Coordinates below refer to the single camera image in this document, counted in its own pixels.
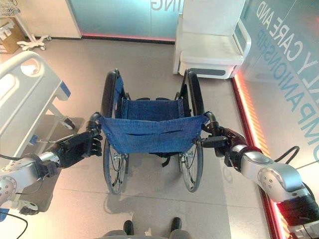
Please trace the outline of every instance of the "medical stand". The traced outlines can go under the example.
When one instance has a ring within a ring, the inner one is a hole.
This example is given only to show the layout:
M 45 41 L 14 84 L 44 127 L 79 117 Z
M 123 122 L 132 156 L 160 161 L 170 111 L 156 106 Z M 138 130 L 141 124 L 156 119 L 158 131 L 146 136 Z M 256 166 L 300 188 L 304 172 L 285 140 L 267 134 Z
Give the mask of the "medical stand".
M 24 33 L 30 39 L 30 42 L 18 41 L 17 44 L 22 48 L 23 51 L 30 50 L 33 47 L 40 47 L 41 50 L 45 50 L 44 39 L 51 41 L 52 38 L 49 35 L 41 36 L 40 39 L 36 39 L 34 34 L 31 34 L 28 27 L 24 24 L 21 17 L 19 16 L 20 9 L 17 8 L 17 2 L 14 0 L 1 1 L 1 15 L 15 17 Z

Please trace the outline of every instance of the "cardboard box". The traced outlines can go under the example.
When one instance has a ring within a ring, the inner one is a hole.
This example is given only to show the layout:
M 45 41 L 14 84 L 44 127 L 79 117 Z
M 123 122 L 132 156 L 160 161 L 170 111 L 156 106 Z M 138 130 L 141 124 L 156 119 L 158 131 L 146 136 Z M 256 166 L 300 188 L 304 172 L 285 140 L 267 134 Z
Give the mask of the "cardboard box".
M 25 36 L 14 17 L 0 18 L 0 53 L 14 53 L 18 41 L 25 41 Z

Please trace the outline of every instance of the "wall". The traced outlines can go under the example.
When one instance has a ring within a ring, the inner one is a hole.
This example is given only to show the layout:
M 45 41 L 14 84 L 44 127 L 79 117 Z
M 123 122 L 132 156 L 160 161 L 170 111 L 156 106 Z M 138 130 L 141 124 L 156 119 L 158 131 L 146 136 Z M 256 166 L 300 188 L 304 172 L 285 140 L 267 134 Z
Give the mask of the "wall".
M 20 16 L 36 36 L 81 38 L 68 0 L 18 0 Z
M 83 35 L 174 40 L 183 0 L 70 0 Z
M 319 1 L 246 0 L 251 38 L 243 77 L 273 159 L 290 147 L 290 165 L 319 199 Z

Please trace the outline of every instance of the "black cable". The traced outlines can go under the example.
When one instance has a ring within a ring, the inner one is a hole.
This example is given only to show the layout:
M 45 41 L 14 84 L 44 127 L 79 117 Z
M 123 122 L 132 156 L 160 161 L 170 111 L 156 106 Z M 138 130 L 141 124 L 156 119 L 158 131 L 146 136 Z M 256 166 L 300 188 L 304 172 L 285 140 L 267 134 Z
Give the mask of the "black cable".
M 315 201 L 316 199 L 315 199 L 314 193 L 311 191 L 310 187 L 308 187 L 308 185 L 304 182 L 303 182 L 303 184 L 307 188 L 307 190 L 309 191 L 311 198 Z
M 290 154 L 293 150 L 295 150 L 295 152 L 293 153 L 293 155 L 291 155 L 291 157 L 287 160 L 286 164 L 289 164 L 291 162 L 291 160 L 293 160 L 293 158 L 298 154 L 300 148 L 299 146 L 294 146 L 292 148 L 290 148 L 286 153 L 284 153 L 283 155 L 281 155 L 279 158 L 277 158 L 275 160 L 275 162 L 279 162 L 280 160 L 284 159 L 288 154 Z
M 10 157 L 10 156 L 6 156 L 6 155 L 3 155 L 3 154 L 0 154 L 0 157 L 1 158 L 5 158 L 5 159 L 9 159 L 9 160 L 13 160 L 13 161 L 18 161 L 22 158 L 19 158 L 19 157 Z
M 122 162 L 120 162 L 118 170 L 116 170 L 115 167 L 114 167 L 114 163 L 113 163 L 113 157 L 112 157 L 112 153 L 111 153 L 111 146 L 110 146 L 110 158 L 111 158 L 111 162 L 112 162 L 112 165 L 113 165 L 113 168 L 114 168 L 115 172 L 118 172 L 120 170 L 120 165 L 122 165 Z
M 194 158 L 195 158 L 195 154 L 196 154 L 196 150 L 197 150 L 197 146 L 196 146 L 196 148 L 195 148 L 195 152 L 194 152 L 193 160 L 192 160 L 192 162 L 191 162 L 191 164 L 190 164 L 190 167 L 186 167 L 187 169 L 190 169 L 190 168 L 192 167 L 192 165 L 193 165 Z
M 22 220 L 22 221 L 24 221 L 24 222 L 26 223 L 23 232 L 16 238 L 16 239 L 19 239 L 19 238 L 23 235 L 23 233 L 25 232 L 25 230 L 28 228 L 28 222 L 27 222 L 27 220 L 25 220 L 25 219 L 23 219 L 23 218 L 21 218 L 21 217 L 18 217 L 18 216 L 16 216 L 16 215 L 12 215 L 12 214 L 10 214 L 10 213 L 4 213 L 4 212 L 1 212 L 1 211 L 0 211 L 0 214 L 1 214 L 1 213 L 2 213 L 2 214 L 5 214 L 5 215 L 7 215 L 7 216 L 11 216 L 11 217 L 14 217 L 14 218 L 18 218 L 18 219 L 20 219 L 20 220 Z
M 291 155 L 291 157 L 285 162 L 285 164 L 289 164 L 291 162 L 291 160 L 293 160 L 293 158 L 297 155 L 297 153 L 299 152 L 300 148 L 298 146 L 294 146 L 292 148 L 290 148 L 286 153 L 284 153 L 282 156 L 280 156 L 279 158 L 277 158 L 275 160 L 275 162 L 279 162 L 280 160 L 282 160 L 283 158 L 285 158 L 290 152 L 292 152 L 293 150 L 295 150 L 295 152 L 293 153 L 293 155 Z M 314 193 L 312 192 L 312 190 L 310 189 L 310 187 L 308 187 L 308 185 L 306 183 L 304 183 L 305 188 L 307 188 L 307 190 L 310 193 L 311 198 L 315 201 L 315 196 Z
M 15 193 L 15 194 L 19 194 L 19 195 L 31 195 L 31 194 L 33 194 L 33 193 L 36 193 L 37 191 L 39 191 L 39 190 L 42 188 L 44 178 L 45 178 L 46 176 L 48 176 L 48 175 L 49 175 L 49 174 L 46 174 L 46 175 L 43 176 L 43 178 L 41 178 L 41 180 L 42 180 L 41 185 L 40 185 L 40 187 L 39 187 L 37 190 L 35 190 L 34 192 L 31 192 L 31 193 Z

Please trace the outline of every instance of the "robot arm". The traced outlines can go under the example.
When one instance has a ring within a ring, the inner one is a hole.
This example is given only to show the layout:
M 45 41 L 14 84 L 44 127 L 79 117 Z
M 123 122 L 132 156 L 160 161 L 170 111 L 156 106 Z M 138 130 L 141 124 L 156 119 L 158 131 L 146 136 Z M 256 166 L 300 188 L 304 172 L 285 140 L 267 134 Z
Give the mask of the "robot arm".
M 55 142 L 47 152 L 26 155 L 0 169 L 0 207 L 20 208 L 27 202 L 18 202 L 15 196 L 23 189 L 44 177 L 57 174 L 57 168 L 67 168 L 91 155 L 102 155 L 101 126 L 96 123 L 99 113 L 91 116 L 87 131 L 70 135 Z M 36 205 L 25 205 L 35 208 Z
M 214 147 L 216 156 L 246 178 L 257 183 L 277 206 L 288 223 L 294 239 L 319 238 L 319 207 L 304 186 L 298 171 L 288 164 L 274 162 L 261 150 L 248 146 L 245 138 L 228 128 L 220 127 L 215 116 L 208 112 L 210 124 L 203 130 L 210 137 L 196 143 Z

